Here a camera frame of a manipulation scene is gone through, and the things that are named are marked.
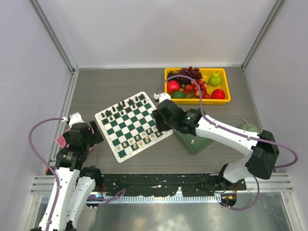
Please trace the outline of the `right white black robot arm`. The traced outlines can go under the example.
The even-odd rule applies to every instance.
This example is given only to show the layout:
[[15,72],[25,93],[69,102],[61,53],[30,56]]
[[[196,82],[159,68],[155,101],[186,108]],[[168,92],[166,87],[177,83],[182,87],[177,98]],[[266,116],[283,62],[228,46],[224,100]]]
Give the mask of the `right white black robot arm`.
[[279,156],[271,132],[256,133],[235,128],[211,118],[200,109],[183,111],[171,100],[162,101],[153,110],[153,115],[159,132],[175,129],[182,134],[220,142],[244,155],[241,160],[222,167],[218,175],[220,188],[231,189],[239,180],[250,176],[263,180],[271,178]]

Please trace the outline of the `green white chess board mat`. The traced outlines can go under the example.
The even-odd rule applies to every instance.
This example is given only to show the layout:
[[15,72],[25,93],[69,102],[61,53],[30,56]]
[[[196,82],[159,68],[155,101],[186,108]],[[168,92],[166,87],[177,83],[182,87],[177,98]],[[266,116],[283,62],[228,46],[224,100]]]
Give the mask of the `green white chess board mat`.
[[[173,134],[173,131],[169,130],[160,132],[159,137],[156,136],[159,131],[153,130],[153,126],[156,126],[153,116],[155,109],[156,106],[150,97],[141,91],[95,114],[95,119],[117,162],[122,163]],[[148,143],[145,142],[146,137],[149,137]]]

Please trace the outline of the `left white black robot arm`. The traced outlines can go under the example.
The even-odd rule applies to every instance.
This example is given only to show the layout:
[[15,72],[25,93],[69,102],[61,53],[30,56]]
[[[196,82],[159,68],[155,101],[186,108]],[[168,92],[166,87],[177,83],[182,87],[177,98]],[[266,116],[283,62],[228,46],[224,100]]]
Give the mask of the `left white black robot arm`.
[[37,231],[75,231],[90,193],[99,191],[103,185],[98,168],[83,166],[90,150],[103,142],[95,121],[72,124],[56,142],[61,149],[55,166],[47,166],[55,181]]

